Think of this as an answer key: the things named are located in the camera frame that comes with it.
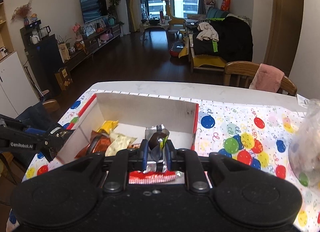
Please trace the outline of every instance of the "picture frame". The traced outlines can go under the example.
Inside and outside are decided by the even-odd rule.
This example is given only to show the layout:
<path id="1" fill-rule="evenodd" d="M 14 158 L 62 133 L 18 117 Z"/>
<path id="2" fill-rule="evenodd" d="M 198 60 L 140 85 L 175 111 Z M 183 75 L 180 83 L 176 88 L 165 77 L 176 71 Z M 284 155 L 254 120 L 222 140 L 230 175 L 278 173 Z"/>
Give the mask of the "picture frame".
<path id="1" fill-rule="evenodd" d="M 105 27 L 106 27 L 106 24 L 105 24 L 105 22 L 104 22 L 104 20 L 103 20 L 103 19 L 100 21 L 100 25 L 101 25 L 103 28 L 105 28 Z"/>
<path id="2" fill-rule="evenodd" d="M 85 27 L 85 30 L 87 31 L 87 33 L 86 33 L 87 37 L 89 37 L 91 34 L 96 32 L 96 30 L 94 29 L 94 27 L 91 24 L 87 25 Z"/>

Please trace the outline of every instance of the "blue balloon print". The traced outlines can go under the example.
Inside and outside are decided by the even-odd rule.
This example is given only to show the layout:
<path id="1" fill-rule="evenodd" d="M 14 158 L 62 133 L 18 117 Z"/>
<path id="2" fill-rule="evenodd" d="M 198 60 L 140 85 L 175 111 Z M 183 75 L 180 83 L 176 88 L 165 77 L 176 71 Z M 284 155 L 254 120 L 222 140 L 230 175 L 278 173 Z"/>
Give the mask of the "blue balloon print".
<path id="1" fill-rule="evenodd" d="M 76 109 L 80 104 L 80 101 L 75 101 L 75 103 L 70 107 L 70 109 Z"/>
<path id="2" fill-rule="evenodd" d="M 202 119 L 201 119 L 201 125 L 204 128 L 210 129 L 210 128 L 214 127 L 215 124 L 216 124 L 216 122 L 214 121 L 214 119 L 210 115 L 202 117 Z"/>
<path id="3" fill-rule="evenodd" d="M 277 145 L 277 147 L 278 147 L 278 151 L 279 151 L 279 152 L 284 152 L 284 151 L 285 151 L 285 145 L 284 145 L 284 142 L 283 142 L 283 141 L 278 140 L 278 141 L 276 142 L 276 145 Z"/>
<path id="4" fill-rule="evenodd" d="M 261 163 L 259 162 L 258 159 L 253 158 L 252 163 L 251 163 L 251 167 L 254 167 L 256 169 L 261 170 Z"/>
<path id="5" fill-rule="evenodd" d="M 237 142 L 239 144 L 239 150 L 242 150 L 244 147 L 243 147 L 243 144 L 241 142 L 241 136 L 240 135 L 235 135 L 235 136 L 233 136 L 233 138 L 237 140 Z"/>
<path id="6" fill-rule="evenodd" d="M 9 214 L 9 220 L 12 224 L 15 224 L 17 222 L 16 216 L 13 214 L 12 210 L 10 211 L 10 214 Z"/>
<path id="7" fill-rule="evenodd" d="M 63 126 L 63 128 L 67 129 L 69 125 L 70 125 L 70 123 L 66 123 L 66 124 Z"/>
<path id="8" fill-rule="evenodd" d="M 228 153 L 225 149 L 221 149 L 218 151 L 219 154 L 232 158 L 232 155 Z"/>
<path id="9" fill-rule="evenodd" d="M 44 155 L 42 154 L 42 152 L 39 152 L 37 157 L 38 157 L 38 159 L 42 159 L 44 157 Z"/>

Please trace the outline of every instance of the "yellow snack bag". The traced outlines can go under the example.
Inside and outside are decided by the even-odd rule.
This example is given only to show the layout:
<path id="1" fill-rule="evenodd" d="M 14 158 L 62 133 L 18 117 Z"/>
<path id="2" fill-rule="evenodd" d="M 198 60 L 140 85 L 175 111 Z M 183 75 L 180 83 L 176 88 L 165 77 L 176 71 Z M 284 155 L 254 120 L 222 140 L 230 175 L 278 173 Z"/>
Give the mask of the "yellow snack bag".
<path id="1" fill-rule="evenodd" d="M 119 121 L 105 121 L 97 133 L 110 134 L 118 126 Z"/>

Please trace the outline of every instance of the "coffee machine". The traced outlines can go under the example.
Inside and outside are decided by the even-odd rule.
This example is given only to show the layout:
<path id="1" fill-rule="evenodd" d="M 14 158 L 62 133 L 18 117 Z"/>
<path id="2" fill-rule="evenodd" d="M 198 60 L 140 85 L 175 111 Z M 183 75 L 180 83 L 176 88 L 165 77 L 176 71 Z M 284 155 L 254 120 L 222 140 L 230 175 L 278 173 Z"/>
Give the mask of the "coffee machine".
<path id="1" fill-rule="evenodd" d="M 20 29 L 22 41 L 25 48 L 33 46 L 41 41 L 40 24 L 41 20 L 37 20 Z"/>

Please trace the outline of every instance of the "kettle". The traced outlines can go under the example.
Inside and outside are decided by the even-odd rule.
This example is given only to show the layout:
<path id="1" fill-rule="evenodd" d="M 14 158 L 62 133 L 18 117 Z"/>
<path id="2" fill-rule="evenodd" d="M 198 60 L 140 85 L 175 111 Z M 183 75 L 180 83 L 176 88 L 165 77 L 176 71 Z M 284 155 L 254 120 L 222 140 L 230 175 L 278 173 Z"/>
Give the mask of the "kettle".
<path id="1" fill-rule="evenodd" d="M 38 35 L 33 35 L 30 37 L 30 41 L 35 45 L 40 41 L 40 38 Z"/>
<path id="2" fill-rule="evenodd" d="M 51 29 L 50 29 L 49 26 L 46 26 L 44 28 L 40 28 L 40 36 L 41 36 L 41 38 L 49 36 L 50 32 L 51 32 Z"/>

